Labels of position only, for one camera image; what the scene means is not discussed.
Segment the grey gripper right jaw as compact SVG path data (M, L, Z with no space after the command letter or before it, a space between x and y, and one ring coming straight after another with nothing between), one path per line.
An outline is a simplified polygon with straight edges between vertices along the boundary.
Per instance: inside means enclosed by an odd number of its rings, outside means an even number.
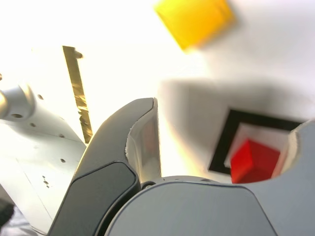
M96 231L100 236L312 236L315 233L315 123L290 129L291 169L274 179L224 184L191 177L158 180Z

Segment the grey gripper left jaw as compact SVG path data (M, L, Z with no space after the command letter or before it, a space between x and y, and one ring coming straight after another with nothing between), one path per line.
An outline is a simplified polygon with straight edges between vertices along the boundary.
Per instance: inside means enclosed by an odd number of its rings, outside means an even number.
M158 101L136 99L93 135L48 234L104 235L142 184L160 177Z

